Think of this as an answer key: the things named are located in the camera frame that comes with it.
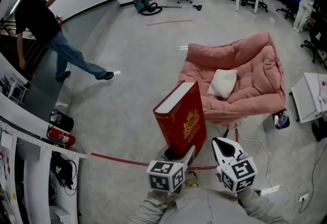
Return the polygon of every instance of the vacuum hose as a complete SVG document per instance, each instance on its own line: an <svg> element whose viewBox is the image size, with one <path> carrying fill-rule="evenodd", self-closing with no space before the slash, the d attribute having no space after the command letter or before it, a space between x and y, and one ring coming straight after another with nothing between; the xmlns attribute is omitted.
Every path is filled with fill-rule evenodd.
<svg viewBox="0 0 327 224"><path fill-rule="evenodd" d="M162 6L158 6L157 3L150 4L146 9L140 10L141 15L155 15L162 11Z"/></svg>

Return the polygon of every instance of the red tape line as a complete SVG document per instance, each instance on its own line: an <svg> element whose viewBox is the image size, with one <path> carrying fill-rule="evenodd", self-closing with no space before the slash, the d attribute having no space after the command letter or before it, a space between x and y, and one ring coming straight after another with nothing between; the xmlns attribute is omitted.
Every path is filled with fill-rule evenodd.
<svg viewBox="0 0 327 224"><path fill-rule="evenodd" d="M171 21L171 22L193 22L193 20L180 20L180 21ZM171 22L157 22L157 23L147 24L146 26L153 26L155 24L171 23Z"/></svg>
<svg viewBox="0 0 327 224"><path fill-rule="evenodd" d="M239 142L239 132L237 129L235 129L235 141ZM111 160L111 161L118 161L118 162L122 162L122 163L133 164L133 165L138 165L138 166L145 166L145 167L149 166L148 163L123 160L123 159L110 157L110 156L106 156L106 155L101 155L101 154L97 154L97 153L91 153L91 155L95 156L95 157ZM190 167L189 170L208 170L208 169L216 169L216 168L217 168L217 166Z"/></svg>

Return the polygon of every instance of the gold emblem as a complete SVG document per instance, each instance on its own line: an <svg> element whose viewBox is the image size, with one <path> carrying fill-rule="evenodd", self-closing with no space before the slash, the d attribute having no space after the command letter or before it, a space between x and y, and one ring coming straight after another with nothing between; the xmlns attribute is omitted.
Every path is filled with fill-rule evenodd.
<svg viewBox="0 0 327 224"><path fill-rule="evenodd" d="M187 116L187 123L184 123L184 139L188 138L200 119L197 109L190 111Z"/></svg>

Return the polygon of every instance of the trash bin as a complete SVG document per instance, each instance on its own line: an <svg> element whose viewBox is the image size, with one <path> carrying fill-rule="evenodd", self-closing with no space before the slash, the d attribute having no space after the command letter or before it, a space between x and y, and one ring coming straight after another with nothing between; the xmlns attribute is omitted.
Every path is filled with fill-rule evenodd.
<svg viewBox="0 0 327 224"><path fill-rule="evenodd" d="M283 109L281 111L278 111L276 113L273 113L271 116L268 116L264 121L263 121L263 128L266 133L273 133L276 129L281 130L285 129L290 125L290 118L287 118L286 123L282 126L279 127L278 125L275 125L274 123L274 117L277 115L278 117L281 117L283 112L286 111L286 109Z"/></svg>
<svg viewBox="0 0 327 224"><path fill-rule="evenodd" d="M49 116L49 122L64 131L70 132L74 127L74 120L62 112L54 109Z"/></svg>

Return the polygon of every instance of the black t-shirt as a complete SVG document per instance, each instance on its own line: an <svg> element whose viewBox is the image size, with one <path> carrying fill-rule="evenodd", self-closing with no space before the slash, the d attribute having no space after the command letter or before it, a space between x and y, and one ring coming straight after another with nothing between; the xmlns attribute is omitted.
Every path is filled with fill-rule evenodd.
<svg viewBox="0 0 327 224"><path fill-rule="evenodd" d="M26 27L36 40L47 44L61 30L61 27L45 0L20 0L16 11L16 34L25 31Z"/></svg>

